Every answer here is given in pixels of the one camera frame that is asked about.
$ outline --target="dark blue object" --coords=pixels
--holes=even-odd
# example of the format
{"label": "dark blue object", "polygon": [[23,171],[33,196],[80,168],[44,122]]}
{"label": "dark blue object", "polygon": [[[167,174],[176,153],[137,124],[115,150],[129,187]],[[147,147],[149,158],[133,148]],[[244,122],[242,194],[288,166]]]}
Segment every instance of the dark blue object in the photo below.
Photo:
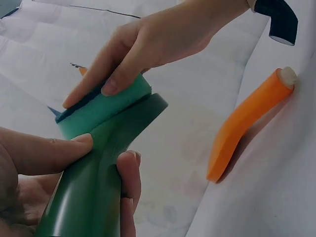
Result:
{"label": "dark blue object", "polygon": [[58,112],[57,110],[47,106],[49,108],[49,110],[51,110],[53,112],[53,114],[55,114],[57,117],[61,115],[61,112]]}
{"label": "dark blue object", "polygon": [[254,11],[271,17],[272,39],[290,46],[295,44],[298,19],[284,0],[257,0]]}

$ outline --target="teal sponge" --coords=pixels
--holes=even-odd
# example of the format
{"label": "teal sponge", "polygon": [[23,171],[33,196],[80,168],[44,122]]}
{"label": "teal sponge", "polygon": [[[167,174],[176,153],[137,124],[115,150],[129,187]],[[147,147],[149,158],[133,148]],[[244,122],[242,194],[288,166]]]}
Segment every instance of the teal sponge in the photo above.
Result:
{"label": "teal sponge", "polygon": [[104,96],[100,91],[101,86],[98,86],[79,103],[56,118],[66,139],[90,132],[139,99],[150,95],[152,89],[143,76],[139,75],[132,86],[115,96]]}

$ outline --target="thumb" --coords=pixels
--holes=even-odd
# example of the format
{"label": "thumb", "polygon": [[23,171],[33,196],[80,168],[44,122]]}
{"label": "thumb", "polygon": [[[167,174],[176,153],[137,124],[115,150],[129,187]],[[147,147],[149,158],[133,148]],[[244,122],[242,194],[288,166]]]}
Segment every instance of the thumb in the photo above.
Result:
{"label": "thumb", "polygon": [[143,51],[140,41],[137,40],[102,87],[102,94],[116,95],[133,84],[136,77],[146,67],[146,58]]}
{"label": "thumb", "polygon": [[18,174],[43,175],[63,171],[68,165],[89,153],[93,141],[90,134],[66,141],[1,128],[0,145],[11,157]]}

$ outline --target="white cloth backdrop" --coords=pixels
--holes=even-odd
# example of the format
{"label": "white cloth backdrop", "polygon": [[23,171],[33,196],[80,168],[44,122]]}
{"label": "white cloth backdrop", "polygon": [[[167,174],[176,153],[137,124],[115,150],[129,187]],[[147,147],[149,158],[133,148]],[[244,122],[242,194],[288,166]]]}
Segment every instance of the white cloth backdrop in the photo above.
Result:
{"label": "white cloth backdrop", "polygon": [[[0,125],[61,138],[54,115],[113,30],[175,0],[24,0],[0,20]],[[213,137],[234,109],[247,61],[267,18],[248,11],[201,53],[152,69],[145,78],[169,103],[132,144],[142,157],[139,237],[184,237],[207,186]]]}

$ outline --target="finger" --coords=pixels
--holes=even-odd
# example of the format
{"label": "finger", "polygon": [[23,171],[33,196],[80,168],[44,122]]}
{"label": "finger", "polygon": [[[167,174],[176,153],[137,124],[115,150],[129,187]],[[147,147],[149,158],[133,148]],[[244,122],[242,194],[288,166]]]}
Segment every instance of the finger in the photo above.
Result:
{"label": "finger", "polygon": [[132,85],[147,64],[143,48],[141,41],[137,40],[102,87],[102,94],[116,95]]}
{"label": "finger", "polygon": [[96,86],[104,83],[127,55],[137,39],[136,25],[116,30],[110,41],[101,49],[82,81],[73,89],[63,106],[67,109],[80,101]]}
{"label": "finger", "polygon": [[150,70],[150,68],[145,68],[144,70],[142,70],[141,74],[144,74],[146,72],[148,72]]}
{"label": "finger", "polygon": [[65,141],[1,128],[0,144],[10,155],[19,174],[43,175],[59,173],[89,153],[93,141],[90,134]]}
{"label": "finger", "polygon": [[122,178],[122,196],[133,199],[133,211],[141,194],[139,164],[140,155],[132,151],[121,154],[117,161],[118,172]]}
{"label": "finger", "polygon": [[120,236],[136,237],[133,199],[122,198],[120,202]]}

